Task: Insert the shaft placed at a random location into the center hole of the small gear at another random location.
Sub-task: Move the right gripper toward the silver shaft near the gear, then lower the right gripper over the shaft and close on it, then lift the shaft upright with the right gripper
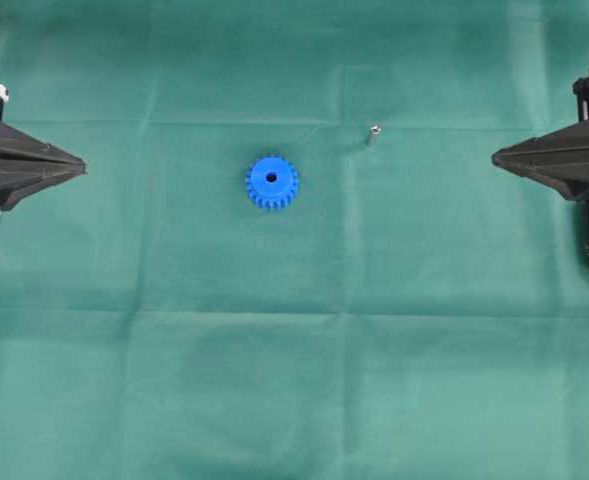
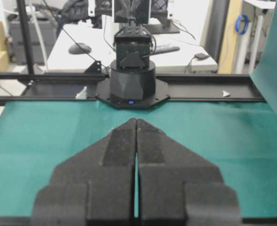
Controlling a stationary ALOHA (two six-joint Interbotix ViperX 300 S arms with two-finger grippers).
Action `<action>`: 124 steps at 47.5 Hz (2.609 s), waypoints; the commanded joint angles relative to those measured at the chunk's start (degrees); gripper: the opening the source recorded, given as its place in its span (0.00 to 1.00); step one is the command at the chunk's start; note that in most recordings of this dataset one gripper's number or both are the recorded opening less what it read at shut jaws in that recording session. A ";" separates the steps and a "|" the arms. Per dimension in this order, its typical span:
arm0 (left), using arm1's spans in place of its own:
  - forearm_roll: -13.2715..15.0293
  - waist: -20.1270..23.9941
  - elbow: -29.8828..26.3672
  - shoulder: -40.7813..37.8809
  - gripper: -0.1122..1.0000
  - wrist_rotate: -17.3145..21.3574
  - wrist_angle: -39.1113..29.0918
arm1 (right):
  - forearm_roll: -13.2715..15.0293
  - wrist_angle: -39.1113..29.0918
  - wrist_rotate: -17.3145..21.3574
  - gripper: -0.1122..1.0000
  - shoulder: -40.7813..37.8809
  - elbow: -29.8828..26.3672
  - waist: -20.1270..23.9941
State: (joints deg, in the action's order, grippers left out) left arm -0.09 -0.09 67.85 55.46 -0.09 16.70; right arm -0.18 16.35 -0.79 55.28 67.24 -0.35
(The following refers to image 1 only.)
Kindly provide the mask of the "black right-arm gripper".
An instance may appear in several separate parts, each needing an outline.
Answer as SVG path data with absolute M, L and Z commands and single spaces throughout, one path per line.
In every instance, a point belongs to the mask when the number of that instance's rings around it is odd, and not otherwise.
M 589 76 L 573 84 L 578 122 L 550 134 L 531 138 L 500 149 L 492 155 L 493 165 L 558 192 L 565 200 L 582 201 L 589 250 L 589 178 L 542 168 L 589 161 Z

